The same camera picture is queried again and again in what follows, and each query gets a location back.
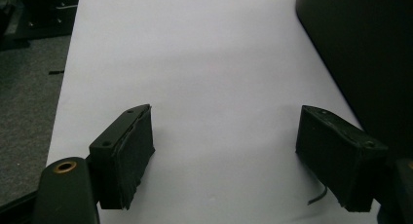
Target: table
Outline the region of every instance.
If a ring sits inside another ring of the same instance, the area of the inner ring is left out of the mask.
[[[48,164],[86,157],[150,103],[155,155],[109,223],[377,223],[348,213],[295,155],[303,104],[357,124],[295,0],[80,0]]]

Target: floor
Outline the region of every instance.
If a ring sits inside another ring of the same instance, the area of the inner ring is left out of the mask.
[[[0,206],[37,189],[51,142],[70,37],[0,52]]]

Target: wire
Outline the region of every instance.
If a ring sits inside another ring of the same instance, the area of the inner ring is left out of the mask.
[[[327,192],[328,192],[328,188],[327,188],[327,186],[324,186],[324,191],[320,195],[318,195],[316,198],[309,200],[307,202],[307,205],[311,205],[311,204],[316,203],[319,200],[323,199],[325,197],[325,195],[327,195]]]
[[[64,9],[69,9],[69,8],[77,8],[77,5],[70,5],[70,6],[64,6],[64,7],[56,7],[58,10],[64,10]]]

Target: white surface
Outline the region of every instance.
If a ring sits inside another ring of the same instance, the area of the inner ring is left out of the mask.
[[[150,103],[157,149],[108,223],[376,223],[348,213],[295,155],[301,105],[356,122],[295,0],[80,0],[48,164],[86,157]]]

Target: black cable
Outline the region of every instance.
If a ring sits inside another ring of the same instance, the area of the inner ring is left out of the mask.
[[[316,198],[309,200],[307,202],[307,205],[311,205],[311,204],[316,203],[319,200],[323,199],[325,197],[325,195],[327,195],[327,192],[328,192],[328,188],[327,188],[327,186],[324,186],[324,191],[320,195],[318,195]]]

